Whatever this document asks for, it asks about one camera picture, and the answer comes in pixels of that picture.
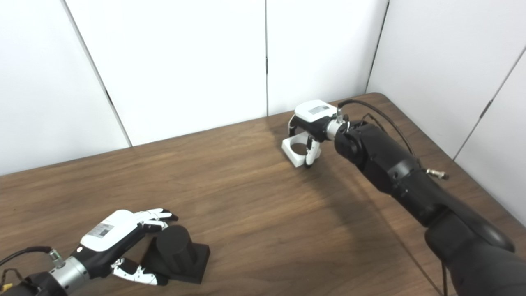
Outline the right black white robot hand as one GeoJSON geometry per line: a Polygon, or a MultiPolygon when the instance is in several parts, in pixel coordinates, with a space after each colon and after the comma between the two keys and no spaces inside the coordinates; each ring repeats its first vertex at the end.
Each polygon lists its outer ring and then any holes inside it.
{"type": "Polygon", "coordinates": [[[321,143],[333,141],[340,126],[335,106],[322,100],[301,103],[288,122],[281,148],[294,167],[311,167],[321,155],[321,143]]]}

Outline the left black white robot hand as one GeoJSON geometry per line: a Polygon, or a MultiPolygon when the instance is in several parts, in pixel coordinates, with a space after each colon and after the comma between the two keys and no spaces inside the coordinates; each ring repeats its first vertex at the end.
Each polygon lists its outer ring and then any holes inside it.
{"type": "Polygon", "coordinates": [[[124,257],[146,234],[161,232],[168,221],[178,221],[169,210],[155,208],[133,213],[116,210],[80,240],[72,257],[82,264],[90,279],[113,274],[122,279],[148,285],[165,286],[168,278],[124,257]]]}

